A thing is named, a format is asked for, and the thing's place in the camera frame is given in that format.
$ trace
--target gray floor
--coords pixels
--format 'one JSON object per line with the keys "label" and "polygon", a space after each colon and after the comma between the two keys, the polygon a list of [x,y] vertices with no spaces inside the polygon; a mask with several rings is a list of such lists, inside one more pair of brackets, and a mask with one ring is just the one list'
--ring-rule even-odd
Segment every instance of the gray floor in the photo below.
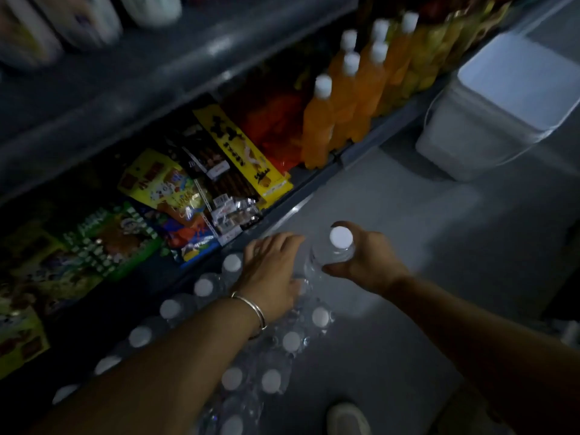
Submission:
{"label": "gray floor", "polygon": [[[312,240],[335,220],[355,221],[386,234],[418,274],[526,322],[580,216],[578,118],[468,184],[447,179],[413,150],[416,132],[405,134],[319,189],[281,230]],[[337,322],[296,360],[286,395],[266,403],[263,433],[321,434],[326,408],[346,398],[375,434],[424,434],[462,381],[453,365],[402,312],[352,283],[328,278],[315,294]]]}

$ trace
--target white plastic bin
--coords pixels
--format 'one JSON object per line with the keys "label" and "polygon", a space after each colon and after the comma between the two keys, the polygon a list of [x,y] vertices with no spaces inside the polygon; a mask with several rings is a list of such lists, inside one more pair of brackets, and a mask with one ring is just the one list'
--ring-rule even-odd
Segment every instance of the white plastic bin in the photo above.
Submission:
{"label": "white plastic bin", "polygon": [[526,152],[580,100],[580,66],[500,34],[466,63],[436,105],[417,151],[467,182]]}

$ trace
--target bracelet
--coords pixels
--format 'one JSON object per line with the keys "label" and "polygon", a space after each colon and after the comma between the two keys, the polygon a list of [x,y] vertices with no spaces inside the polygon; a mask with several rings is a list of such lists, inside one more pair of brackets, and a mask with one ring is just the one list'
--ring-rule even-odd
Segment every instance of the bracelet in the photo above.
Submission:
{"label": "bracelet", "polygon": [[266,327],[268,326],[266,324],[266,319],[264,317],[264,313],[262,313],[260,307],[258,307],[254,302],[252,302],[251,300],[248,300],[246,298],[243,298],[242,296],[240,296],[238,294],[238,292],[233,292],[230,296],[232,299],[240,299],[243,300],[246,304],[248,304],[252,310],[254,310],[258,316],[258,319],[260,320],[260,333],[262,333],[262,331],[264,331],[266,329]]}

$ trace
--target shoe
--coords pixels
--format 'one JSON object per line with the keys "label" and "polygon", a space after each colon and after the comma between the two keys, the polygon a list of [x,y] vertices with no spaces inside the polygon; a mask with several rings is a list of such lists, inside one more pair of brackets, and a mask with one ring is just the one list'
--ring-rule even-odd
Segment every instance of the shoe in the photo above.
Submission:
{"label": "shoe", "polygon": [[352,403],[340,403],[327,412],[328,435],[372,435],[366,417]]}

